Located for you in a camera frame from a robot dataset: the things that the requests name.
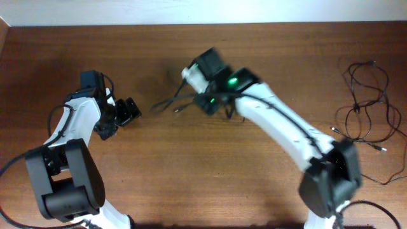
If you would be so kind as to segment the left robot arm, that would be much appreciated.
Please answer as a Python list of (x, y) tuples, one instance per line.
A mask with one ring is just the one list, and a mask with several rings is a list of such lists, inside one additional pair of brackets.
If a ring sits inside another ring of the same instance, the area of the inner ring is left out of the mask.
[(69, 94), (64, 113), (49, 139), (25, 156), (39, 211), (45, 219), (79, 223), (91, 228), (135, 228), (127, 214), (106, 199), (105, 187), (89, 152), (96, 132), (105, 141), (141, 116), (132, 98), (114, 98), (105, 85), (108, 77), (97, 71), (80, 74), (81, 87)]

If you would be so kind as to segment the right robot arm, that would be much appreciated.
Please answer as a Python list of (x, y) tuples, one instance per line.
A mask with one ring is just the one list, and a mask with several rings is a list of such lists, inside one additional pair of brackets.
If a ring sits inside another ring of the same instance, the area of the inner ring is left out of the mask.
[(292, 158), (303, 173), (299, 194), (308, 207), (305, 228), (343, 228), (343, 211), (362, 185), (352, 141), (336, 141), (313, 127), (261, 78), (246, 67), (234, 71), (214, 48), (193, 59), (181, 76), (206, 110), (215, 104), (232, 104)]

